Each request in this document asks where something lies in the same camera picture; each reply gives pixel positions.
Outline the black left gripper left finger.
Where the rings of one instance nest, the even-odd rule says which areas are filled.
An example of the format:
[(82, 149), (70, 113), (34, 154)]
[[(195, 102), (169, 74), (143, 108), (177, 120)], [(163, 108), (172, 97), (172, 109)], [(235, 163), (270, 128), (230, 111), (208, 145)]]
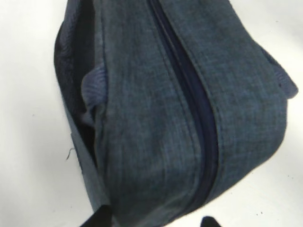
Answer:
[(110, 205), (100, 206), (80, 227), (117, 227)]

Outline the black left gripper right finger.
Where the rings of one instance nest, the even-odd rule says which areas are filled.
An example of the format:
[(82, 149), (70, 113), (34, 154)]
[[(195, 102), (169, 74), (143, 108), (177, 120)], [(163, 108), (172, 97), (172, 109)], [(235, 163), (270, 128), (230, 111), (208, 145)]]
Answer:
[(205, 216), (202, 218), (201, 227), (222, 227), (222, 225), (215, 218)]

